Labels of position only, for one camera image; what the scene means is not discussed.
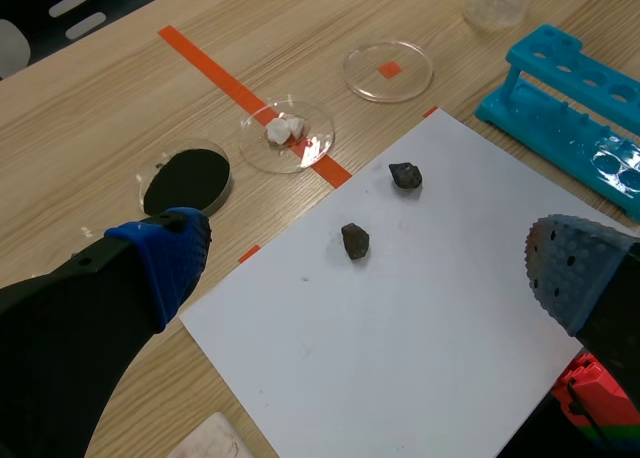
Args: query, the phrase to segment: glass petri dish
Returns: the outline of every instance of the glass petri dish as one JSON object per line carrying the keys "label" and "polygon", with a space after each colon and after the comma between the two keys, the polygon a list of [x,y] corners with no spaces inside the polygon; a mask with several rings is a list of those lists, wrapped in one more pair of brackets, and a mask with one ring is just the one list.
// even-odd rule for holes
{"label": "glass petri dish", "polygon": [[[265,121],[292,116],[304,120],[299,139],[289,138],[283,145],[267,138]],[[288,96],[268,100],[267,106],[240,122],[240,152],[256,168],[269,173],[295,173],[309,168],[327,154],[335,130],[331,117],[318,105]]]}
{"label": "glass petri dish", "polygon": [[433,63],[418,45],[383,41],[353,50],[345,58],[342,71],[356,95],[370,101],[399,103],[427,89]]}
{"label": "glass petri dish", "polygon": [[189,140],[150,161],[135,175],[137,205],[146,216],[169,208],[197,208],[211,216],[231,194],[226,153],[208,140]]}

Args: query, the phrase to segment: dark rock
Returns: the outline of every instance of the dark rock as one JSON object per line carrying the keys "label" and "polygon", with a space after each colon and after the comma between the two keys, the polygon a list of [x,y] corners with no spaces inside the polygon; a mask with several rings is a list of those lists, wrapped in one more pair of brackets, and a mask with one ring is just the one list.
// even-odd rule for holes
{"label": "dark rock", "polygon": [[369,251],[369,234],[354,223],[342,227],[342,241],[349,258],[364,258]]}
{"label": "dark rock", "polygon": [[417,166],[411,163],[398,163],[397,165],[389,165],[393,181],[399,188],[410,190],[418,188],[422,184],[422,175]]}

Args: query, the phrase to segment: white chalk piece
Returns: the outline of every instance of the white chalk piece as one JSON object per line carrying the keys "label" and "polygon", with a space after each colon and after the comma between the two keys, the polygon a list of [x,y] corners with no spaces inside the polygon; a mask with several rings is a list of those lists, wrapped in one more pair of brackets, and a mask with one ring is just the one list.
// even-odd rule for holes
{"label": "white chalk piece", "polygon": [[286,121],[287,126],[291,131],[291,136],[293,136],[295,140],[299,140],[302,136],[302,132],[304,131],[304,119],[298,116],[293,116],[291,118],[287,118]]}
{"label": "white chalk piece", "polygon": [[167,458],[253,458],[222,413],[193,430]]}
{"label": "white chalk piece", "polygon": [[287,124],[287,120],[282,118],[274,118],[267,126],[267,138],[269,141],[277,143],[278,145],[284,145],[285,141],[291,136],[291,130]]}

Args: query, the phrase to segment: orange tape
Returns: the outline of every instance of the orange tape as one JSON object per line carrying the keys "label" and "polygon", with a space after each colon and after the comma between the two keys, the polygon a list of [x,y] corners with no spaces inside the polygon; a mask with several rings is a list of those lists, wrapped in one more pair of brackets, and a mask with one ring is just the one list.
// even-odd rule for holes
{"label": "orange tape", "polygon": [[244,263],[245,261],[247,261],[249,258],[251,258],[253,255],[255,255],[259,251],[260,251],[260,247],[258,245],[253,245],[249,251],[247,251],[244,255],[242,255],[238,259],[238,262]]}
{"label": "orange tape", "polygon": [[437,109],[438,109],[438,107],[437,107],[437,106],[434,106],[433,108],[431,108],[429,111],[427,111],[427,112],[426,112],[424,115],[422,115],[422,116],[424,116],[425,118],[428,118],[428,117],[429,117],[429,115],[430,115],[431,113],[433,113],[434,111],[436,111]]}
{"label": "orange tape", "polygon": [[[266,103],[254,95],[249,88],[231,76],[227,70],[209,58],[173,26],[163,28],[158,34],[247,113],[254,115],[260,112],[256,115],[256,119],[262,126],[267,126],[271,120],[278,117],[278,113],[268,108]],[[300,157],[304,155],[304,149],[304,143],[291,147],[291,150]],[[351,174],[347,170],[326,155],[311,165],[311,168],[334,188],[338,188],[351,178]]]}
{"label": "orange tape", "polygon": [[400,73],[402,71],[402,68],[400,68],[400,65],[397,64],[395,61],[390,61],[389,63],[385,63],[384,65],[380,66],[378,68],[378,71],[387,80],[390,80],[391,78],[396,76],[398,73]]}

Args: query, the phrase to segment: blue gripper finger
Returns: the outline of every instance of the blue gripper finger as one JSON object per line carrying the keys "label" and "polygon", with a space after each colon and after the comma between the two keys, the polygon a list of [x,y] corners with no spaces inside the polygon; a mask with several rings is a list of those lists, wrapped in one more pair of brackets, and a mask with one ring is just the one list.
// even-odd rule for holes
{"label": "blue gripper finger", "polygon": [[178,312],[207,263],[211,228],[193,208],[171,208],[144,221],[110,228],[105,236],[135,244],[147,273],[159,333]]}
{"label": "blue gripper finger", "polygon": [[536,300],[575,336],[637,241],[575,216],[541,218],[531,227],[525,252]]}

